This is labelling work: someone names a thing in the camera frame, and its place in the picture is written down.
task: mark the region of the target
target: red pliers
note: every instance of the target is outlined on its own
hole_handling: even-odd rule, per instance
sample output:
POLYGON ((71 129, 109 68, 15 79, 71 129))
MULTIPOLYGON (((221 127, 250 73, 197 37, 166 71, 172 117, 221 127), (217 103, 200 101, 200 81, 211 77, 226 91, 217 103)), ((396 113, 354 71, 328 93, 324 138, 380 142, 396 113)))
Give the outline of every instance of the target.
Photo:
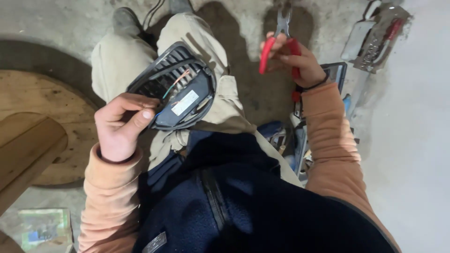
MULTIPOLYGON (((276 37, 278 34, 281 33, 281 31, 284 31, 286 34, 286 37, 288 38, 288 41, 286 45, 288 46, 289 50, 291 51, 291 55, 298 55, 301 56, 302 52, 300 51, 300 46, 298 45, 298 41, 295 38, 291 38, 289 35, 289 22, 291 21, 291 15, 292 15, 292 5, 288 3, 289 6, 287 6, 287 15, 286 17, 283 17, 283 10, 284 10, 284 4, 280 3, 278 8, 278 16, 277 16, 277 31, 275 32, 273 37, 268 38, 264 44, 264 48, 261 52, 261 61, 259 63, 259 73, 264 74, 266 72, 266 66, 267 66, 267 60, 269 59, 270 50, 275 44, 276 37)), ((292 68, 292 78, 298 79, 300 78, 300 70, 297 67, 292 68)))

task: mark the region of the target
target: shoe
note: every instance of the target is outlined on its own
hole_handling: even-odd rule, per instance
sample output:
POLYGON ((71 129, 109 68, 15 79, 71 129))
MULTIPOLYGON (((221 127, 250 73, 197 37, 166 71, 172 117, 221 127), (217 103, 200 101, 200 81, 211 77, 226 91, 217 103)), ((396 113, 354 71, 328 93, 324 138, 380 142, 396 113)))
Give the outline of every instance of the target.
POLYGON ((169 0, 169 6, 171 14, 194 12, 189 0, 169 0))
POLYGON ((138 17, 128 7, 116 9, 112 19, 112 27, 115 32, 126 33, 131 36, 139 36, 143 32, 138 17))

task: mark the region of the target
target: stripped wire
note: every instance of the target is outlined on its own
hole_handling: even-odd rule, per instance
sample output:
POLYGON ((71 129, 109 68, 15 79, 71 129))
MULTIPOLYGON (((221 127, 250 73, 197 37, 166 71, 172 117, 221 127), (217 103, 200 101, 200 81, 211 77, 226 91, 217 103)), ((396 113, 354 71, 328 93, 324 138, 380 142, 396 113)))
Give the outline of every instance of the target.
POLYGON ((164 96, 162 97, 162 99, 165 99, 167 94, 169 94, 169 91, 175 86, 175 84, 177 84, 183 77, 187 76, 190 74, 189 69, 186 69, 183 74, 181 74, 181 76, 179 78, 177 78, 175 80, 175 82, 172 84, 172 86, 169 87, 169 89, 166 91, 166 93, 164 94, 164 96))

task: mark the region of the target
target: orange long-sleeve shirt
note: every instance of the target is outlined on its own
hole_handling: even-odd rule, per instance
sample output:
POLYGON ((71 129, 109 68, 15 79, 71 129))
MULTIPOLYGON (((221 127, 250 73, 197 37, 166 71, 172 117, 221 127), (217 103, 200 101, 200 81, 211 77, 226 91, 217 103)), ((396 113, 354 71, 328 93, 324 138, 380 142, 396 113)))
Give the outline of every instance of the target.
MULTIPOLYGON (((314 159, 306 189, 322 196, 346 201, 370 218, 399 248, 392 235, 374 214, 359 165, 360 156, 345 119, 344 104, 337 84, 302 94, 308 140, 314 159)), ((127 163, 112 165, 97 156, 99 145, 90 153, 85 172, 86 208, 81 216, 78 252, 129 253, 137 238, 138 206, 136 164, 138 149, 127 163)))

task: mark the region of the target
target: zipper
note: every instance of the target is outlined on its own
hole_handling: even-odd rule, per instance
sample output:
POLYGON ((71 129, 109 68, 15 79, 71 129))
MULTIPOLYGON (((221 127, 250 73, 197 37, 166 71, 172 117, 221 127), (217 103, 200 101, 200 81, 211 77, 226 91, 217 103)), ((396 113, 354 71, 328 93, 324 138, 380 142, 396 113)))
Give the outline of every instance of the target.
POLYGON ((217 228, 219 229, 219 232, 222 232, 228 222, 228 213, 225 209, 225 202, 222 194, 217 187, 217 182, 214 179, 214 176, 209 170, 201 170, 200 178, 202 181, 203 190, 208 197, 214 219, 216 220, 217 228))

